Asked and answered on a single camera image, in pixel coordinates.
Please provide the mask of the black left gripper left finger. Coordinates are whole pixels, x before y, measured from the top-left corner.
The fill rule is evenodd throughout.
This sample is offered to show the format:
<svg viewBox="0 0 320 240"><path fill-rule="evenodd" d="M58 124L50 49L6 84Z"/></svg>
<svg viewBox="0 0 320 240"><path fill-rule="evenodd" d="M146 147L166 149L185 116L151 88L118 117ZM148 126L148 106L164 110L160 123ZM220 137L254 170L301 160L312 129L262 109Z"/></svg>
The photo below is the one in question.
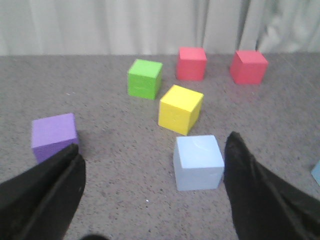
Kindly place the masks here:
<svg viewBox="0 0 320 240"><path fill-rule="evenodd" d="M2 240L62 240L86 185L86 162L72 143L0 185Z"/></svg>

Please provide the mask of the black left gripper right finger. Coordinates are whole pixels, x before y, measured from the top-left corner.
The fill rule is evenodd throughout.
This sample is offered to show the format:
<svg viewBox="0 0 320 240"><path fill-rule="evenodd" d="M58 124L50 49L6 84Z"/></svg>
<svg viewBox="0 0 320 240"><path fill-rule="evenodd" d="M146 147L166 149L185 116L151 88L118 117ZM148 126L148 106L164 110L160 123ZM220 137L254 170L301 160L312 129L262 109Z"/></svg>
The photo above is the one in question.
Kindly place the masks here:
<svg viewBox="0 0 320 240"><path fill-rule="evenodd" d="M223 182L240 240L318 240L320 202L259 163L238 132L224 149Z"/></svg>

